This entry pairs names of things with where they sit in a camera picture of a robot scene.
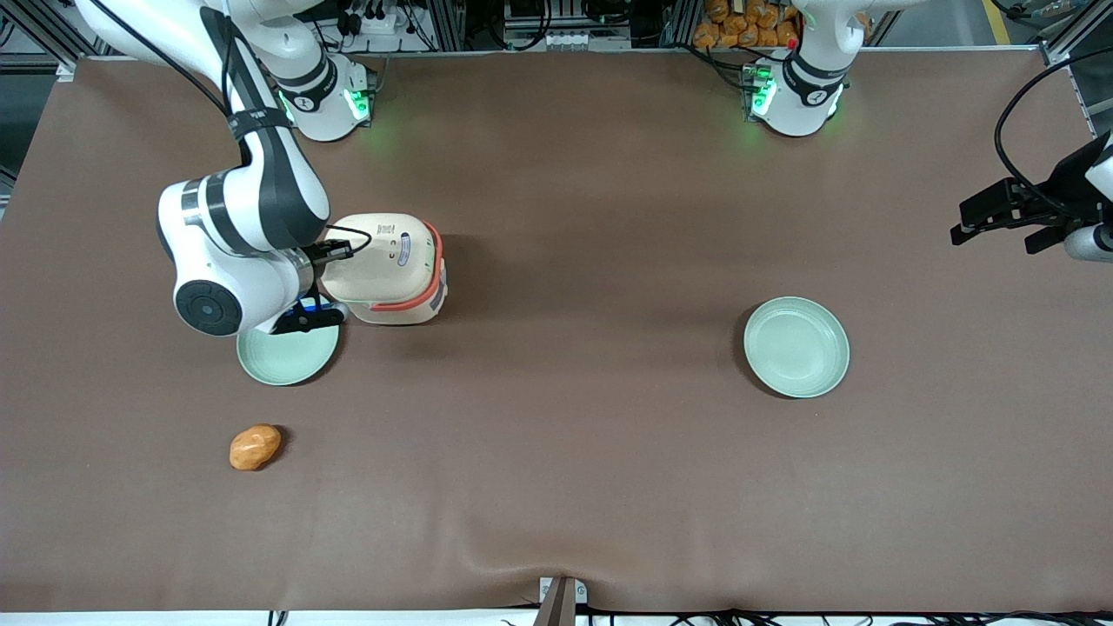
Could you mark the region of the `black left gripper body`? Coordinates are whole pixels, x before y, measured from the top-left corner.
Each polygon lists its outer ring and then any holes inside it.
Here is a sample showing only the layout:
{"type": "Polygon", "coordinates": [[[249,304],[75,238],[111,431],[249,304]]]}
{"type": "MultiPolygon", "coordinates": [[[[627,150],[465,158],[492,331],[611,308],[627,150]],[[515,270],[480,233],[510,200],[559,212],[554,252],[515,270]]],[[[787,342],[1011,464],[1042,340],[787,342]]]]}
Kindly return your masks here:
{"type": "Polygon", "coordinates": [[[1009,209],[1009,229],[1040,226],[1042,229],[1068,229],[1068,217],[1056,203],[1066,204],[1063,184],[1048,178],[1027,186],[1018,178],[1009,178],[1009,194],[1014,200],[1009,209]]]}

